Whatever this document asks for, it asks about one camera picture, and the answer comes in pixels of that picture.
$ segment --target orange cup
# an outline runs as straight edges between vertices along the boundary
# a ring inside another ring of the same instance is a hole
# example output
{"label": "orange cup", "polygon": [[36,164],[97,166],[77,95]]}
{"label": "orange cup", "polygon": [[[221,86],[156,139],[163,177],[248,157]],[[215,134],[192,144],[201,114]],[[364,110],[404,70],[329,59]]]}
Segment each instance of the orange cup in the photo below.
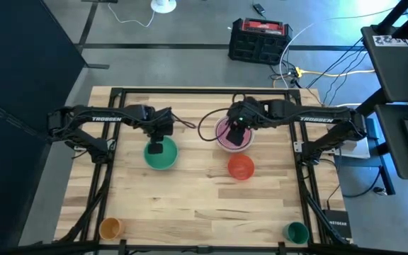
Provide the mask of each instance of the orange cup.
{"label": "orange cup", "polygon": [[104,240],[113,240],[119,237],[124,232],[124,229],[125,225],[122,220],[110,217],[102,221],[98,233]]}
{"label": "orange cup", "polygon": [[229,160],[227,169],[232,177],[243,181],[253,176],[254,163],[248,156],[243,154],[233,154]]}

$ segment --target white fan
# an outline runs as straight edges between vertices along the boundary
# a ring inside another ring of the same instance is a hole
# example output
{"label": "white fan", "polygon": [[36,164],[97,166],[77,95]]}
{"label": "white fan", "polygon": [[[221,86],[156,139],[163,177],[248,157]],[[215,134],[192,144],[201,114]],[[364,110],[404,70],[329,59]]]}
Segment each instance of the white fan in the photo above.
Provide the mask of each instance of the white fan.
{"label": "white fan", "polygon": [[157,13],[169,13],[176,8],[177,3],[176,0],[152,0],[150,6]]}

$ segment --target concrete floor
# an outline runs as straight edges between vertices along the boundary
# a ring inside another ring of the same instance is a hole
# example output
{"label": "concrete floor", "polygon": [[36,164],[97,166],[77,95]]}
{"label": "concrete floor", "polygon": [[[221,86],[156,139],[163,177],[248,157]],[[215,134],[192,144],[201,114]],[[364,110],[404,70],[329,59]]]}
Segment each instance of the concrete floor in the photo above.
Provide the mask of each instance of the concrete floor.
{"label": "concrete floor", "polygon": [[[308,24],[335,16],[357,16],[391,8],[396,1],[370,0],[257,0],[266,9],[267,19],[289,23],[297,33]],[[45,0],[71,40],[77,43],[91,4],[79,0]],[[152,11],[147,0],[119,0],[112,5],[121,20],[146,23]],[[317,23],[303,33],[296,45],[352,45],[361,37],[360,28],[378,23],[386,13],[365,18]],[[158,14],[149,28],[136,23],[120,24],[99,4],[88,43],[228,43],[232,22],[238,18],[258,18],[251,0],[178,0],[177,9]],[[342,52],[294,51],[290,62],[302,69],[323,71]],[[271,87],[271,70],[264,65],[235,62],[227,50],[84,50],[89,63],[110,64],[109,70],[84,69],[72,91],[69,105],[87,103],[92,86],[252,86]],[[350,60],[337,67],[341,72]],[[357,67],[372,69],[368,57]],[[304,76],[300,83],[315,78]],[[314,87],[321,98],[331,78],[322,78]],[[379,88],[375,74],[354,74],[338,91],[333,105],[360,103]],[[69,178],[73,152],[56,144],[42,175],[38,192],[23,231],[20,245],[51,242]],[[400,179],[389,155],[385,157],[397,195],[368,193],[345,199],[353,240],[360,247],[408,251],[408,181]],[[358,193],[370,185],[375,169],[345,166],[340,171],[344,193]]]}

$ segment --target red cup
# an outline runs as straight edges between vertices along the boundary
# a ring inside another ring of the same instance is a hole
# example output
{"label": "red cup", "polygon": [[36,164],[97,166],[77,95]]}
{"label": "red cup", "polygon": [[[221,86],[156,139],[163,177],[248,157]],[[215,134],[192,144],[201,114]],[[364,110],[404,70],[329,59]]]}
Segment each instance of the red cup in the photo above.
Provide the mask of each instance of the red cup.
{"label": "red cup", "polygon": [[246,155],[233,154],[229,158],[227,169],[229,174],[237,180],[247,180],[254,174],[254,163]]}

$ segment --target yellow cable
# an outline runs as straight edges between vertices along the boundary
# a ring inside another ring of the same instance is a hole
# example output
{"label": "yellow cable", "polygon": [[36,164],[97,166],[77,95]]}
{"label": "yellow cable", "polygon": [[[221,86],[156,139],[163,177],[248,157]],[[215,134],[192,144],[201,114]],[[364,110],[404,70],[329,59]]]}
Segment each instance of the yellow cable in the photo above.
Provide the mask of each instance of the yellow cable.
{"label": "yellow cable", "polygon": [[[295,71],[297,72],[297,77],[298,78],[301,78],[303,74],[322,74],[321,72],[306,71],[306,70],[300,69],[298,67],[295,68]],[[374,69],[372,69],[372,70],[358,70],[358,71],[347,72],[345,74],[324,74],[324,75],[327,76],[327,77],[343,77],[343,76],[350,75],[350,74],[367,74],[367,73],[372,73],[372,72],[375,72],[375,70]],[[272,79],[273,80],[272,81],[272,87],[273,88],[276,89],[275,82],[277,80],[279,80],[279,79],[280,79],[280,77]]]}

